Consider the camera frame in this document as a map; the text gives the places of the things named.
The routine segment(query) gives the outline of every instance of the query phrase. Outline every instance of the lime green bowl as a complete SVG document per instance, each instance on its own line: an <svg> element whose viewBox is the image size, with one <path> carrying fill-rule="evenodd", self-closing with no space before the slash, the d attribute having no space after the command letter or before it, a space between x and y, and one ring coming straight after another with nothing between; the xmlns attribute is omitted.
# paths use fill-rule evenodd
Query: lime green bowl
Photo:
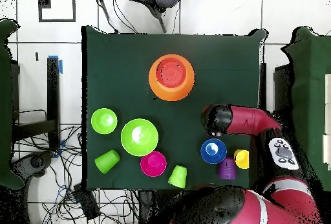
<svg viewBox="0 0 331 224"><path fill-rule="evenodd" d="M123 148L136 157L148 155L158 144L158 131L152 122L137 118L129 121L121 132Z"/></svg>
<svg viewBox="0 0 331 224"><path fill-rule="evenodd" d="M107 108L96 110L91 118L93 129L102 135L106 135L115 130L117 126L117 116Z"/></svg>

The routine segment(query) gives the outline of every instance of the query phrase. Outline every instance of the orange bowl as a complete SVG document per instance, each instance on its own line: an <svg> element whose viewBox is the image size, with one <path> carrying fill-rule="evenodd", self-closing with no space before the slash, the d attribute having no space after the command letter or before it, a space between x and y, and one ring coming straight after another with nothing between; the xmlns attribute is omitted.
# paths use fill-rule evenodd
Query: orange bowl
<svg viewBox="0 0 331 224"><path fill-rule="evenodd" d="M157 59L149 70L149 85L162 100L185 98L195 83L192 65L182 56L166 54Z"/></svg>

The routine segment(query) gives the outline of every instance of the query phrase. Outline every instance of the blue tape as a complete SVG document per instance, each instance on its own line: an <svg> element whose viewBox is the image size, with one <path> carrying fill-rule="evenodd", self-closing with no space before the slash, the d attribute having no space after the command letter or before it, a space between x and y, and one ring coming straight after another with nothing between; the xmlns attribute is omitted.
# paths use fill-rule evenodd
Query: blue tape
<svg viewBox="0 0 331 224"><path fill-rule="evenodd" d="M48 56L48 58L59 58L59 56ZM59 72L63 74L63 63L62 60L59 60Z"/></svg>
<svg viewBox="0 0 331 224"><path fill-rule="evenodd" d="M63 74L62 60L59 61L59 72Z"/></svg>
<svg viewBox="0 0 331 224"><path fill-rule="evenodd" d="M61 141L61 147L62 147L62 148L65 147L65 139L63 139L63 140ZM52 158L53 158L53 159L57 159L57 158L59 157L59 155L62 154L62 152L63 152L63 150L58 150L58 153L55 154L55 155L53 155Z"/></svg>

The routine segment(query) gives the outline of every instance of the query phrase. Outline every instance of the blue cup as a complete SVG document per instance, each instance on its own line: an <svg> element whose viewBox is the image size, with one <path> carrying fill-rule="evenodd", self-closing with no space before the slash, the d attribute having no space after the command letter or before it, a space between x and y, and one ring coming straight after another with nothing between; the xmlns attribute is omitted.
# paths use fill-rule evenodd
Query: blue cup
<svg viewBox="0 0 331 224"><path fill-rule="evenodd" d="M220 163L226 157L226 146L219 139L208 139L201 146L201 157L210 164Z"/></svg>

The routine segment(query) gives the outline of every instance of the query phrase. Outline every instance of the green cloth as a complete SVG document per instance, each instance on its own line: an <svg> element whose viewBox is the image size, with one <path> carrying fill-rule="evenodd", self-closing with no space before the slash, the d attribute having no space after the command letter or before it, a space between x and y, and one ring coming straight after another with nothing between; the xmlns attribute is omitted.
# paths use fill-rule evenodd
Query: green cloth
<svg viewBox="0 0 331 224"><path fill-rule="evenodd" d="M22 178L14 174L9 163L12 153L12 124L13 124L13 102L12 102L12 73L10 67L10 53L6 44L7 38L14 33L18 25L10 19L0 20L0 185L11 189L20 189L24 186Z"/></svg>
<svg viewBox="0 0 331 224"><path fill-rule="evenodd" d="M307 27L301 27L285 51L290 54L294 67L295 134L324 190L331 191L331 172L327 164L323 164L325 74L331 73L331 37L316 36Z"/></svg>
<svg viewBox="0 0 331 224"><path fill-rule="evenodd" d="M168 184L179 164L187 168L186 190L201 184L248 187L248 170L237 168L237 179L218 177L219 164L208 164L200 147L209 137L200 115L210 104L256 107L259 90L259 45L266 36L256 30L251 36L103 34L87 30L87 187L175 189ZM178 102L166 102L149 87L152 64L165 54L185 57L195 70L192 92ZM116 129L108 135L96 133L92 114L101 107L118 117ZM140 157L129 155L120 142L121 130L134 118L150 120L159 133L157 151L167 159L159 177L148 177L140 169ZM223 136L228 156L236 149L249 149L245 135ZM94 160L114 149L120 162L102 174Z"/></svg>

